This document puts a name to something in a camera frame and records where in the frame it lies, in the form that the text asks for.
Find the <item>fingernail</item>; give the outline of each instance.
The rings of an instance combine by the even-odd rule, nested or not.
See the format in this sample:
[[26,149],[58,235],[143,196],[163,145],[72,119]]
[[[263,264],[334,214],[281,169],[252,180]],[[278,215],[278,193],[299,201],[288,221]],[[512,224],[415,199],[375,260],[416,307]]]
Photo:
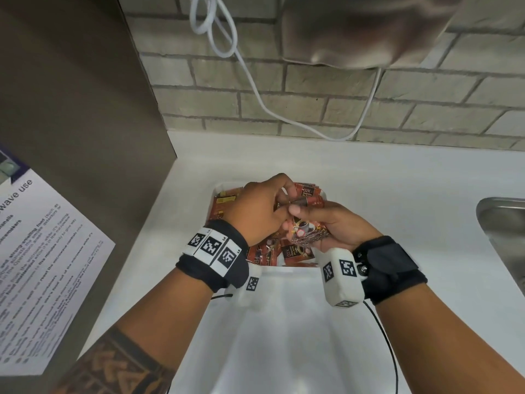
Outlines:
[[296,204],[291,204],[290,207],[288,207],[288,211],[290,214],[297,216],[301,212],[301,208]]

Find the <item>left hand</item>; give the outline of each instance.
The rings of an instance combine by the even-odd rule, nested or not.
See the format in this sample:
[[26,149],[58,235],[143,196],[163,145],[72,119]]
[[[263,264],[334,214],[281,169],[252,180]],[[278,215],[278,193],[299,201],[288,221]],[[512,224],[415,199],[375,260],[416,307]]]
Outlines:
[[[279,230],[289,216],[288,203],[297,197],[293,181],[284,173],[263,182],[246,184],[237,199],[224,211],[224,220],[232,224],[253,246]],[[273,211],[275,200],[284,206]]]

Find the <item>right hand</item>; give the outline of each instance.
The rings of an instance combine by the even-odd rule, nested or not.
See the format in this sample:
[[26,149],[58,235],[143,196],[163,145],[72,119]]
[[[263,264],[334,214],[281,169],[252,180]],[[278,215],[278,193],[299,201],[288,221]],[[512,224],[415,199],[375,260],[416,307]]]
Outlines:
[[[292,204],[288,206],[288,212],[295,217],[307,221],[318,221],[326,225],[332,235],[312,243],[313,247],[322,252],[332,247],[353,251],[363,242],[383,236],[363,217],[335,202],[326,201],[323,208]],[[288,222],[284,222],[282,227],[287,230]]]

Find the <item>hand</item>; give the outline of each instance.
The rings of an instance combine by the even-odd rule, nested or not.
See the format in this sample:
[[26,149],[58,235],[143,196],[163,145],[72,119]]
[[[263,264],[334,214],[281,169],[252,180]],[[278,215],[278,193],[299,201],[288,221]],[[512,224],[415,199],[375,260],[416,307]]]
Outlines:
[[[224,211],[223,219],[240,232],[248,246],[253,246],[279,229],[289,216],[290,198],[296,197],[295,185],[284,173],[263,182],[250,182]],[[276,199],[285,206],[273,211]]]
[[[318,221],[326,225],[332,236],[312,244],[313,247],[323,252],[332,247],[353,251],[363,242],[383,236],[363,217],[335,202],[326,201],[323,208],[301,207],[292,204],[288,206],[288,211],[295,217],[307,221]],[[288,222],[285,222],[282,227],[287,230]]]

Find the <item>forearm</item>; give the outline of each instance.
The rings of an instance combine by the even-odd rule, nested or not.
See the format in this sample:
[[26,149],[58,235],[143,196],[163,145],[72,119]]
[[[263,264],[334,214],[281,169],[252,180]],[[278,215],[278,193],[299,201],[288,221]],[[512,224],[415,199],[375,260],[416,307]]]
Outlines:
[[424,284],[377,305],[414,394],[525,392],[525,379]]
[[74,364],[53,393],[164,394],[212,291],[171,271]]

